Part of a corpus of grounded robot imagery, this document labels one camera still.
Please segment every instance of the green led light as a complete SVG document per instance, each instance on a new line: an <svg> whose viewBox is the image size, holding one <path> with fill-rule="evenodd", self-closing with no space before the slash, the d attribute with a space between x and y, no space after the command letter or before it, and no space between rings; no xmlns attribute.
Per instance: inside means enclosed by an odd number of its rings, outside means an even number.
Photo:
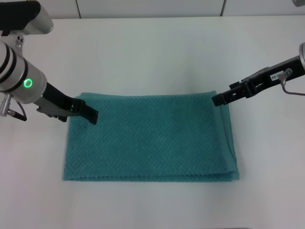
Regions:
<svg viewBox="0 0 305 229"><path fill-rule="evenodd" d="M32 84L33 84L33 81L30 78L23 81L23 85L26 88L32 87Z"/></svg>

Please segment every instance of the white table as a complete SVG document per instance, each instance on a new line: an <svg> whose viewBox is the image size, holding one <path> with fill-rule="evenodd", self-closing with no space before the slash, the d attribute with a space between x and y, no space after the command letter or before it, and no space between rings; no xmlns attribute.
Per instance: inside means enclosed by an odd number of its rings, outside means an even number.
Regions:
<svg viewBox="0 0 305 229"><path fill-rule="evenodd" d="M298 55L305 16L54 20L24 56L62 92L229 89ZM305 77L287 83L305 91ZM305 225L305 98L280 86L230 105L241 173L231 183L63 182L68 124L25 105L0 119L1 229L252 229Z"/></svg>

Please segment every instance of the label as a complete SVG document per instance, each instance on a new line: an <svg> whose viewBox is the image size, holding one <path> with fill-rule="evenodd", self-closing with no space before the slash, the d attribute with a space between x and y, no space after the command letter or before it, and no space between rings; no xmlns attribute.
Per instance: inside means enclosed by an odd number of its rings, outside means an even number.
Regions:
<svg viewBox="0 0 305 229"><path fill-rule="evenodd" d="M271 80L272 80L272 81L278 80L278 75L281 74L281 73L283 73L283 72L284 72L284 71L280 71L280 72L278 72L278 73L272 74L272 75L270 76Z"/></svg>

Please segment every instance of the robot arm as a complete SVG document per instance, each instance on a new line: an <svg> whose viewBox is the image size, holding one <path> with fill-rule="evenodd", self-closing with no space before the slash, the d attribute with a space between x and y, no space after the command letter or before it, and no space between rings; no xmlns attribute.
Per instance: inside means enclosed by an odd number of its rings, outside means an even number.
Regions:
<svg viewBox="0 0 305 229"><path fill-rule="evenodd" d="M66 122L68 116L82 116L96 124L98 112L85 101L64 95L47 82L46 76L22 55L23 35L47 34L53 22L37 1L0 3L0 92L5 98L0 116L26 120L10 109L13 98L19 105L34 103L37 111Z"/></svg>
<svg viewBox="0 0 305 229"><path fill-rule="evenodd" d="M305 75L305 43L299 48L299 55L272 67L264 68L253 75L230 85L230 90L212 98L214 105L224 105L241 98L250 98L263 90L281 84L287 94L305 95L288 92L286 81Z"/></svg>

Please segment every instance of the towel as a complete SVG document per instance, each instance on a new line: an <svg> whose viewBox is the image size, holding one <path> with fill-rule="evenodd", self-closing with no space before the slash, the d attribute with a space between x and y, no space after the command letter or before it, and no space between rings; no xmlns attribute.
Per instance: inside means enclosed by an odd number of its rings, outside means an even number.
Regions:
<svg viewBox="0 0 305 229"><path fill-rule="evenodd" d="M96 125L71 117L63 179L217 182L239 178L227 105L216 92L116 96L82 93Z"/></svg>

